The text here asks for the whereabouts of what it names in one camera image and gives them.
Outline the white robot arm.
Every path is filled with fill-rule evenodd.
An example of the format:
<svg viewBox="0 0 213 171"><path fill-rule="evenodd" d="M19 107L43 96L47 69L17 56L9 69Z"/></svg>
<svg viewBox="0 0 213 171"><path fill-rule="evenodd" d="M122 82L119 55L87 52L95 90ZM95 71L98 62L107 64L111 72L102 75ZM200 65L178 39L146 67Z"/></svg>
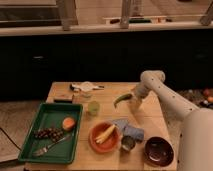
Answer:
<svg viewBox="0 0 213 171"><path fill-rule="evenodd" d="M201 108L164 84L161 70L146 70L132 89L133 110L138 110L150 91L182 121L177 171L213 171L213 110Z"/></svg>

